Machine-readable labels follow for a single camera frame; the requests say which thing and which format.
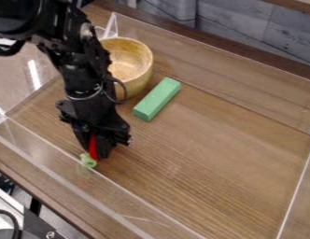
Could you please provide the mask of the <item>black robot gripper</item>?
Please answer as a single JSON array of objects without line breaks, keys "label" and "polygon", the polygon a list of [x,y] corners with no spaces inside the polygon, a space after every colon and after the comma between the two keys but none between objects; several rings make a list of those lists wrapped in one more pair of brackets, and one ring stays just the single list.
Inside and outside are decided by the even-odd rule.
[{"label": "black robot gripper", "polygon": [[105,159],[117,144],[127,146],[131,135],[129,125],[116,112],[115,84],[117,79],[108,77],[101,85],[93,88],[93,94],[87,97],[68,97],[57,101],[60,120],[71,125],[75,137],[84,150],[88,150],[89,136],[95,134],[96,159]]}]

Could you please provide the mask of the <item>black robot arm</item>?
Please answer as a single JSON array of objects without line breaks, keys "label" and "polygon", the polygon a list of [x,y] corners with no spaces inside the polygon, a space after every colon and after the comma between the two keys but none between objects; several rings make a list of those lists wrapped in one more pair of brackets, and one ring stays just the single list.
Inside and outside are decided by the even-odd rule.
[{"label": "black robot arm", "polygon": [[107,158],[116,145],[128,144],[129,125],[116,112],[120,80],[108,71],[109,52],[87,14],[68,0],[0,0],[0,38],[13,42],[0,44],[0,56],[27,43],[48,56],[64,80],[60,120],[91,158]]}]

